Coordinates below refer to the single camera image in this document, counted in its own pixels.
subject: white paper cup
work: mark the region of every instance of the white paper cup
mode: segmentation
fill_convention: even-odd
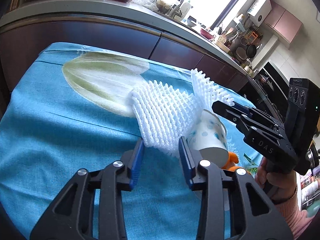
[[[189,148],[200,151],[202,158],[223,167],[229,160],[227,130],[219,118],[204,109],[187,136]]]

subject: silver screw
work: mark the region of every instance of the silver screw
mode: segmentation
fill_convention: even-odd
[[[85,169],[79,169],[78,175],[83,176],[83,175],[86,175],[86,174],[87,174],[87,170],[85,170]]]
[[[210,163],[208,160],[201,160],[201,161],[200,161],[200,165],[201,165],[202,167],[209,167],[210,164],[211,164],[211,163]]]
[[[117,167],[117,168],[121,167],[122,165],[123,165],[123,162],[122,162],[122,161],[115,161],[115,162],[113,163],[113,166],[115,166],[115,167]]]
[[[237,172],[239,175],[244,175],[244,174],[247,173],[247,172],[245,171],[245,169],[242,169],[242,168],[236,169],[236,172]]]

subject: hand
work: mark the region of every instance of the hand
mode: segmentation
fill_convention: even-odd
[[[279,187],[277,192],[271,197],[271,200],[276,202],[285,202],[292,198],[296,191],[297,177],[296,172],[291,171],[289,174],[269,172],[267,173],[265,168],[267,165],[267,159],[262,158],[258,167],[258,171],[254,180],[261,188],[264,188],[265,182],[268,180],[273,186]]]

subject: ceiling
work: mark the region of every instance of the ceiling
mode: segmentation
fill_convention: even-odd
[[[312,0],[274,0],[303,23],[302,31],[313,46],[320,50],[320,23],[316,20],[317,8]]]

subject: kitchen counter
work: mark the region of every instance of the kitchen counter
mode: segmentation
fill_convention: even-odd
[[[19,8],[3,15],[0,19],[0,31],[1,27],[26,17],[59,12],[103,15],[145,25],[191,42],[221,58],[242,74],[247,74],[228,54],[200,34],[181,23],[177,23],[132,2],[121,3],[112,0],[34,0],[25,2]]]

